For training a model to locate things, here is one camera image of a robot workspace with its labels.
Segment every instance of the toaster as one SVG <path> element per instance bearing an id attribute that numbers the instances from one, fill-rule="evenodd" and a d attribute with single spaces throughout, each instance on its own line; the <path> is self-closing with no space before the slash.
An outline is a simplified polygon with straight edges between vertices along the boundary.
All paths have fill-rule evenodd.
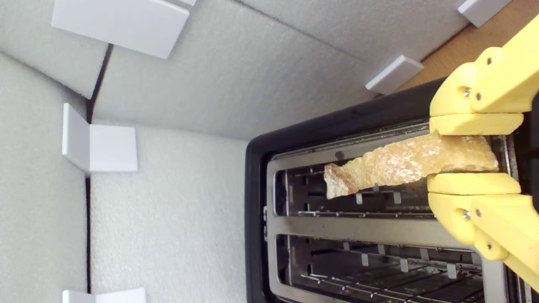
<path id="1" fill-rule="evenodd" d="M 325 164 L 342 165 L 429 132 L 429 104 L 443 81 L 250 142 L 245 168 L 249 302 L 539 302 L 503 262 L 483 258 L 444 229 L 429 208 L 425 180 L 326 199 Z M 537 111 L 525 114 L 510 135 L 486 137 L 500 171 L 518 180 L 525 194 L 537 190 L 532 186 L 537 153 L 530 152 L 537 144 L 537 116 Z"/>

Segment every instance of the white bracket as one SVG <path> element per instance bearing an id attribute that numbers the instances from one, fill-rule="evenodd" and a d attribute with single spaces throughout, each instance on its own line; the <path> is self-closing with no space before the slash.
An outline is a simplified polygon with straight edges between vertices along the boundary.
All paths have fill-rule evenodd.
<path id="1" fill-rule="evenodd" d="M 165 0 L 55 0 L 51 24 L 167 59 L 188 17 Z"/>
<path id="2" fill-rule="evenodd" d="M 62 303 L 146 303 L 146 291 L 144 288 L 135 288 L 98 295 L 63 291 Z"/>
<path id="3" fill-rule="evenodd" d="M 473 25 L 480 27 L 509 2 L 511 0 L 466 0 L 458 9 Z"/>
<path id="4" fill-rule="evenodd" d="M 191 5 L 191 6 L 195 6 L 195 3 L 197 3 L 197 0 L 179 0 L 179 1 L 188 5 Z"/>
<path id="5" fill-rule="evenodd" d="M 134 127 L 90 125 L 64 103 L 62 155 L 87 174 L 139 169 Z"/>
<path id="6" fill-rule="evenodd" d="M 422 70 L 421 63 L 400 55 L 370 80 L 365 87 L 370 91 L 388 95 Z"/>

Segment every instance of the white plastic block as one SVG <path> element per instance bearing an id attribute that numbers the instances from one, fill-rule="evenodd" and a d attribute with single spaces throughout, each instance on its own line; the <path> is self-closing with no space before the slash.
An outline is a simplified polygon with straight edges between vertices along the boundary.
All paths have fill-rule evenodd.
<path id="1" fill-rule="evenodd" d="M 135 288 L 98 295 L 63 291 L 62 303 L 146 303 L 146 291 L 144 288 Z"/>
<path id="2" fill-rule="evenodd" d="M 137 171 L 134 127 L 90 125 L 64 104 L 62 155 L 84 170 Z"/>
<path id="3" fill-rule="evenodd" d="M 423 70 L 423 65 L 415 60 L 400 55 L 384 68 L 365 87 L 380 94 L 390 94 Z"/>
<path id="4" fill-rule="evenodd" d="M 191 5 L 191 6 L 194 6 L 195 3 L 197 3 L 197 0 L 179 0 L 179 1 L 186 3 L 188 5 Z"/>
<path id="5" fill-rule="evenodd" d="M 166 59 L 188 17 L 164 0 L 56 0 L 52 26 Z"/>
<path id="6" fill-rule="evenodd" d="M 476 27 L 482 26 L 511 0 L 466 0 L 459 6 L 459 12 Z"/>
<path id="7" fill-rule="evenodd" d="M 90 171 L 90 125 L 69 103 L 64 103 L 62 155 Z"/>
<path id="8" fill-rule="evenodd" d="M 90 125 L 90 171 L 137 171 L 135 128 Z"/>
<path id="9" fill-rule="evenodd" d="M 146 303 L 144 288 L 98 294 L 95 303 Z"/>

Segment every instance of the gray foam panel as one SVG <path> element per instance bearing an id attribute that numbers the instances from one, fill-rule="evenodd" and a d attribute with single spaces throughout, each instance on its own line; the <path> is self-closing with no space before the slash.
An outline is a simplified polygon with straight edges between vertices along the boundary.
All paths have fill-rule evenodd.
<path id="1" fill-rule="evenodd" d="M 85 102 L 0 53 L 0 296 L 60 302 L 86 291 L 84 173 L 61 155 L 62 104 Z"/>
<path id="2" fill-rule="evenodd" d="M 54 0 L 2 1 L 0 51 L 89 99 L 107 43 L 51 26 Z"/>
<path id="3" fill-rule="evenodd" d="M 241 0 L 379 69 L 400 54 L 421 61 L 468 20 L 461 0 Z"/>
<path id="4" fill-rule="evenodd" d="M 374 96 L 370 66 L 250 8 L 190 11 L 168 60 L 114 47 L 96 118 L 249 139 Z"/>
<path id="5" fill-rule="evenodd" d="M 137 173 L 92 174 L 92 290 L 145 287 L 149 303 L 245 302 L 247 142 L 136 131 Z"/>

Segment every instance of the metal screw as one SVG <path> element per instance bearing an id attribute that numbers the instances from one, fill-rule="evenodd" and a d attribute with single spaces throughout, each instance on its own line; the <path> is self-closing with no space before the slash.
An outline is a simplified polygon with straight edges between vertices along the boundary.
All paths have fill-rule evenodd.
<path id="1" fill-rule="evenodd" d="M 470 220 L 470 212 L 467 210 L 463 211 L 461 217 L 466 221 Z"/>
<path id="2" fill-rule="evenodd" d="M 464 98 L 468 99 L 470 97 L 470 91 L 472 89 L 471 88 L 467 88 L 463 93 L 462 95 L 464 96 Z"/>

